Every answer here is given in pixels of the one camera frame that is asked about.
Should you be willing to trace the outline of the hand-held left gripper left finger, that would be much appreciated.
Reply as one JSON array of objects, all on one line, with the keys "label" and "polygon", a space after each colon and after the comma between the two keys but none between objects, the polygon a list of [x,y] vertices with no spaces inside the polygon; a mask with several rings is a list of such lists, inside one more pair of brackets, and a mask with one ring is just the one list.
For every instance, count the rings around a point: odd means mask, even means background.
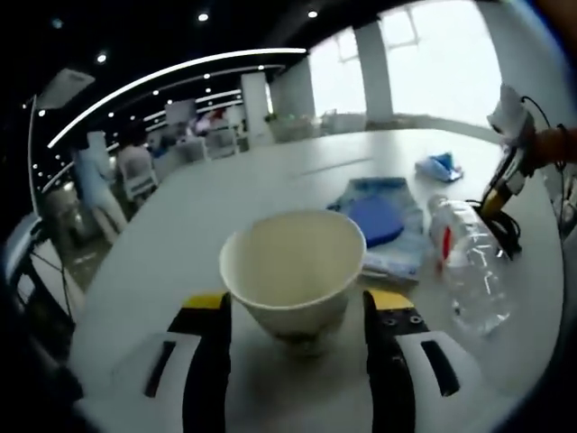
[{"label": "hand-held left gripper left finger", "polygon": [[101,432],[223,432],[231,372],[232,301],[187,299],[167,331],[144,338],[113,367],[96,400]]}]

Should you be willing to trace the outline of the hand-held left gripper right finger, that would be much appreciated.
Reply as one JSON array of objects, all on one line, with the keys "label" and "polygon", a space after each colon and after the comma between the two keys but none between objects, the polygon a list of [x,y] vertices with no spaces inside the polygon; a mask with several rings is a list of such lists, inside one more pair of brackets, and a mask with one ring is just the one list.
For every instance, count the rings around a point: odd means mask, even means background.
[{"label": "hand-held left gripper right finger", "polygon": [[365,290],[362,304],[372,430],[467,430],[486,396],[474,358],[397,292]]}]

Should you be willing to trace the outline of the person's right hand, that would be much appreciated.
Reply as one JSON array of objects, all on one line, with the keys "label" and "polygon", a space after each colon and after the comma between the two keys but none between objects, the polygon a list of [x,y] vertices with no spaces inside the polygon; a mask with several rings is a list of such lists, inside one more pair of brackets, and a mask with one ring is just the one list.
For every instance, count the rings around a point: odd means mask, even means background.
[{"label": "person's right hand", "polygon": [[523,167],[523,172],[526,177],[533,177],[536,170],[549,164],[545,138],[546,130],[535,133],[527,147]]}]

